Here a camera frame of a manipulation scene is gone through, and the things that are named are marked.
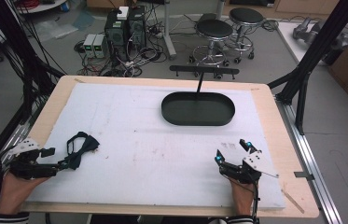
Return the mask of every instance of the black tray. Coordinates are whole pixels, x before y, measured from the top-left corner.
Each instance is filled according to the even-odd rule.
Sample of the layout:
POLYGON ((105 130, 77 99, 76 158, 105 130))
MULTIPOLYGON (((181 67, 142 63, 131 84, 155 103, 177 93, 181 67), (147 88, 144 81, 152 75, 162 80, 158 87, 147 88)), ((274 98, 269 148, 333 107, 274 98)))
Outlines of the black tray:
POLYGON ((177 91, 164 98, 161 113, 175 125, 222 126, 231 121, 235 106, 220 93, 177 91))

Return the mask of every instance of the gray floor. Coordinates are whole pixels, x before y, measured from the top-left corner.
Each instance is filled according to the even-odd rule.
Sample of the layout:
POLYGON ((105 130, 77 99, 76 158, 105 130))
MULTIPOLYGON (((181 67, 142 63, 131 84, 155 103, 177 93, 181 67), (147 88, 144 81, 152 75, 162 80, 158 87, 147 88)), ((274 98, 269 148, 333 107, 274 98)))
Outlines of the gray floor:
MULTIPOLYGON (((78 9, 73 9, 69 13, 51 10, 34 15, 34 19, 38 22, 59 18, 59 24, 72 24, 78 20, 78 16, 78 9)), ((176 24, 185 19, 185 17, 172 19, 171 27, 174 28, 176 24)), ((81 69, 81 60, 73 51, 75 43, 83 40, 86 34, 103 31, 104 20, 89 20, 87 17, 82 21, 85 26, 81 30, 63 39, 43 42, 43 46, 68 74, 76 74, 77 70, 81 69)), ((184 21, 181 22, 180 27, 192 27, 192 24, 184 21)), ((173 32, 184 32, 184 30, 174 30, 173 32)), ((257 47, 254 60, 245 58, 240 64, 235 64, 232 62, 235 52, 227 51, 231 58, 230 67, 241 70, 235 80, 232 80, 231 76, 223 76, 221 80, 216 80, 212 78, 212 75, 206 76, 205 79, 267 84, 295 68, 297 63, 277 32, 267 32, 260 28, 251 37, 257 47)), ((178 54, 177 58, 173 61, 143 66, 143 74, 140 77, 197 80, 192 74, 179 74, 177 77, 174 72, 169 71, 168 67, 172 64, 188 64, 188 55, 192 49, 205 41, 195 35, 172 35, 172 40, 178 54)), ((8 62, 0 63, 0 132, 21 104, 21 86, 20 79, 16 77, 8 62)), ((272 93, 277 93, 280 89, 282 87, 275 88, 272 93)), ((309 80, 304 132, 342 222, 348 223, 348 95, 324 66, 317 66, 309 80)), ((43 216, 43 214, 32 214, 31 223, 44 223, 43 216)), ((86 220, 86 214, 51 214, 52 223, 86 223, 86 220)), ((155 220, 158 219, 150 217, 146 223, 153 223, 155 220)), ((261 221, 262 223, 325 223, 323 215, 312 219, 262 218, 261 221)))

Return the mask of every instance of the striped sleeve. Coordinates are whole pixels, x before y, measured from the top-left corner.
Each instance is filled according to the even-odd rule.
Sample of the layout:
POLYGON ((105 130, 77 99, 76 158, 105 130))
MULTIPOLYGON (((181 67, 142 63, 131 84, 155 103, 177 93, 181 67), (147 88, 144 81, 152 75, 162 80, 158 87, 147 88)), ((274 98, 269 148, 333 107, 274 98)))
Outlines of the striped sleeve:
POLYGON ((229 217, 227 219, 228 224, 253 224, 253 218, 251 216, 237 216, 237 217, 229 217))
POLYGON ((0 224, 28 224, 29 213, 17 215, 0 215, 0 224))

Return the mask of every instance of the chair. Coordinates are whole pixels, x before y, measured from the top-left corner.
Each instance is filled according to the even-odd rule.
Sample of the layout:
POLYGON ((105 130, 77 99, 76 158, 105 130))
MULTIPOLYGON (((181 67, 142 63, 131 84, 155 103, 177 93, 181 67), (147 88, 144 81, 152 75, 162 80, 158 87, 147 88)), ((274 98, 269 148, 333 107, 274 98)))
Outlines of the chair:
POLYGON ((248 54, 248 59, 253 59, 255 57, 255 47, 253 41, 246 35, 253 28, 259 27, 263 22, 263 16, 251 8, 237 7, 230 11, 230 20, 237 25, 238 29, 236 33, 225 42, 226 46, 240 51, 240 56, 234 59, 235 63, 240 63, 242 59, 242 54, 244 51, 250 51, 248 54))
POLYGON ((205 37, 209 43, 208 45, 201 45, 195 48, 189 57, 189 61, 191 63, 197 62, 197 66, 200 63, 205 65, 219 65, 223 63, 223 65, 229 66, 226 55, 216 46, 216 42, 223 42, 232 35, 231 26, 219 20, 203 20, 197 23, 196 33, 205 37))

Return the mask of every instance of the human hand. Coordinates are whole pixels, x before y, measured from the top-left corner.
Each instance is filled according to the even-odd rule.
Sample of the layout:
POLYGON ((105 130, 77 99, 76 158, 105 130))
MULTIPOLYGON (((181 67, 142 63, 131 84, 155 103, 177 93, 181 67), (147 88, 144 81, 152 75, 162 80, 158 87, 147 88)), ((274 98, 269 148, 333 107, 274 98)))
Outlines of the human hand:
POLYGON ((232 178, 229 178, 229 181, 237 216, 250 216, 255 190, 253 184, 242 184, 232 178))
POLYGON ((0 193, 0 214, 16 215, 20 212, 23 202, 39 184, 48 180, 48 177, 26 180, 7 172, 3 177, 0 193))

